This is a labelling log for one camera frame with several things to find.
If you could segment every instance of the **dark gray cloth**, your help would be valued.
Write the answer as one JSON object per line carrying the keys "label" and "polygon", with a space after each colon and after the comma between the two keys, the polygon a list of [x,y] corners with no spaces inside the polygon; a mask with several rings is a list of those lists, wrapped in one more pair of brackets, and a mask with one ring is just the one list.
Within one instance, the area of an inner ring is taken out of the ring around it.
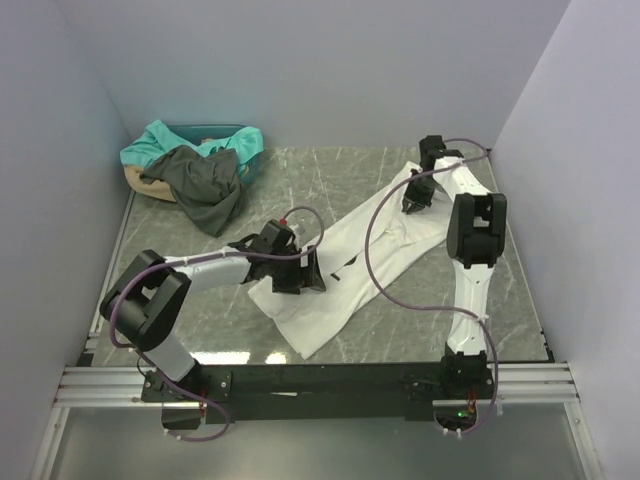
{"label": "dark gray cloth", "polygon": [[184,213],[200,230],[215,237],[246,204],[237,168],[238,156],[232,148],[203,157],[181,145],[153,162],[140,178],[146,183],[167,182]]}

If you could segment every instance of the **teal cloth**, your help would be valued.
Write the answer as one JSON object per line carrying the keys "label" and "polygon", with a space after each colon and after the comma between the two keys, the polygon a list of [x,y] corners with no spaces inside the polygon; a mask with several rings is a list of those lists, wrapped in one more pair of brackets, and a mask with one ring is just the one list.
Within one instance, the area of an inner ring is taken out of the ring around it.
{"label": "teal cloth", "polygon": [[180,145],[187,145],[203,157],[208,157],[219,148],[233,148],[238,155],[238,172],[244,173],[247,163],[264,150],[262,133],[255,127],[244,127],[229,138],[222,138],[194,145],[179,137],[161,120],[147,125],[142,136],[120,152],[123,165],[147,168],[165,153]]}

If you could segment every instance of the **gray marble tabletop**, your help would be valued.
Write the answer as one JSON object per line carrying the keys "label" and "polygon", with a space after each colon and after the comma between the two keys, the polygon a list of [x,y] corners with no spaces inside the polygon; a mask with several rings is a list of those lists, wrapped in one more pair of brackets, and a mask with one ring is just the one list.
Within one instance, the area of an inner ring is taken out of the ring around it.
{"label": "gray marble tabletop", "polygon": [[[458,148],[466,156],[478,153],[462,144]],[[408,160],[419,162],[417,149],[267,150],[261,158],[260,175],[248,189],[247,209],[219,238],[199,231],[177,205],[136,195],[111,280],[141,250],[151,248],[174,256],[215,250],[259,232],[265,221],[280,218],[294,205],[314,206],[329,226],[390,182]],[[495,189],[488,161],[470,168],[485,186]],[[303,242],[318,233],[311,215],[301,213],[296,222],[306,230]],[[248,297],[250,287],[225,286],[187,297],[174,331],[202,363],[437,361],[451,326],[450,313],[404,310],[378,295],[337,336],[303,361]],[[422,305],[450,305],[454,290],[453,267],[442,244],[389,288],[393,295]],[[491,280],[487,311],[500,360],[547,360],[544,337],[510,235]],[[93,365],[134,365],[135,353],[115,350],[106,333],[103,328]]]}

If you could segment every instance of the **white wall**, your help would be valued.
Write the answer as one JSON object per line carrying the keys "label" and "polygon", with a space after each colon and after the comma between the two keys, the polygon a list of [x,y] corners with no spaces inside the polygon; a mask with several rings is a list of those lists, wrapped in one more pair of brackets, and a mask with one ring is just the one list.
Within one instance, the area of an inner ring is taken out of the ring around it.
{"label": "white wall", "polygon": [[573,0],[493,153],[608,479],[640,478],[640,3]]}
{"label": "white wall", "polygon": [[25,478],[82,351],[120,223],[130,140],[50,0],[0,15],[0,478]]}
{"label": "white wall", "polygon": [[272,145],[488,145],[568,0],[56,0],[132,136],[239,122]]}

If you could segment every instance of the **white shirt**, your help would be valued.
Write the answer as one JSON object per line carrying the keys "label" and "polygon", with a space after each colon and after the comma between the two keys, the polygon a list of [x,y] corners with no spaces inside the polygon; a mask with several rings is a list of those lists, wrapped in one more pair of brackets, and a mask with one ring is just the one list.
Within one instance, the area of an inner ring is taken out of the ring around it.
{"label": "white shirt", "polygon": [[[382,198],[392,186],[409,177],[412,169],[420,170],[420,167],[407,162],[387,187],[325,232],[318,247],[318,264],[326,292],[273,293],[270,277],[249,290],[249,297],[276,323],[280,333],[304,359],[333,338],[353,313],[379,293],[364,261],[367,226]],[[411,215],[402,213],[405,190],[399,189],[387,201],[371,234],[371,264],[383,287],[446,238],[451,217],[451,201],[438,191],[431,207]],[[345,265],[354,257],[354,263]]]}

